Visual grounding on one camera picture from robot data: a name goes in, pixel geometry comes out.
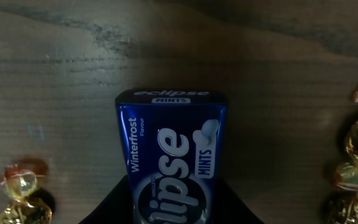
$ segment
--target wooden surface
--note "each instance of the wooden surface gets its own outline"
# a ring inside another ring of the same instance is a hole
[[[0,0],[0,171],[45,159],[53,224],[78,223],[126,173],[114,98],[212,88],[220,175],[266,223],[319,223],[357,79],[358,1]]]

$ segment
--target wooden table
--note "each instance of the wooden table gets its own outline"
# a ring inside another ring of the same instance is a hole
[[[319,223],[357,80],[358,1],[0,0],[0,172],[45,159],[53,223],[78,223],[126,173],[114,98],[212,88],[220,175],[266,223]]]

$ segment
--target wood grain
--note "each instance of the wood grain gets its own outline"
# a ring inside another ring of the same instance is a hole
[[[54,223],[78,223],[126,173],[114,98],[212,88],[220,175],[265,223],[319,223],[357,80],[358,1],[0,0],[0,171],[45,159]]]

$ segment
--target blue packaging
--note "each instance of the blue packaging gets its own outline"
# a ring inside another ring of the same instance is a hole
[[[135,224],[212,223],[226,108],[215,91],[127,90],[116,98]]]

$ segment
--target blue mint tin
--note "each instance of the blue mint tin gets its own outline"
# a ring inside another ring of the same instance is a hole
[[[216,91],[127,90],[116,98],[134,223],[212,223],[226,108]]]

